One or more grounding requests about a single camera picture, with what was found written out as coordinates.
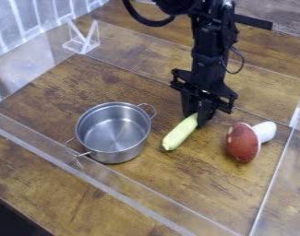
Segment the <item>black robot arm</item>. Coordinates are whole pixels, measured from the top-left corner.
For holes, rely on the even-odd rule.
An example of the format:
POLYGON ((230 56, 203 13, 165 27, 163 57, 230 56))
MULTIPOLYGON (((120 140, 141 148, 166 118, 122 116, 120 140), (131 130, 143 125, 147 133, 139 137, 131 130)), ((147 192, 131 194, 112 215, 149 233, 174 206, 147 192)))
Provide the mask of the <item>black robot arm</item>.
POLYGON ((154 0, 161 10, 175 17, 187 15, 194 46, 191 70, 171 70, 170 87, 182 95, 182 114, 197 114, 203 126, 217 110, 231 113, 237 93, 225 84, 229 50, 237 42, 234 2, 231 0, 154 0))

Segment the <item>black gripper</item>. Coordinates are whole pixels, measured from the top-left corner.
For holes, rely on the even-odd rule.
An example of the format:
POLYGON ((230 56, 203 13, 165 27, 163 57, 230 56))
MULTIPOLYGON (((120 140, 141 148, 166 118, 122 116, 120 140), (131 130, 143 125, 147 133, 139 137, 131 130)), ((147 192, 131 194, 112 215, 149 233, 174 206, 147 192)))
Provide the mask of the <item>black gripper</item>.
POLYGON ((182 115, 187 117, 197 112, 197 127, 201 128, 217 110, 231 113, 238 95, 225 84, 229 53, 213 57, 191 55, 191 70, 171 70, 170 87, 182 96, 182 115))

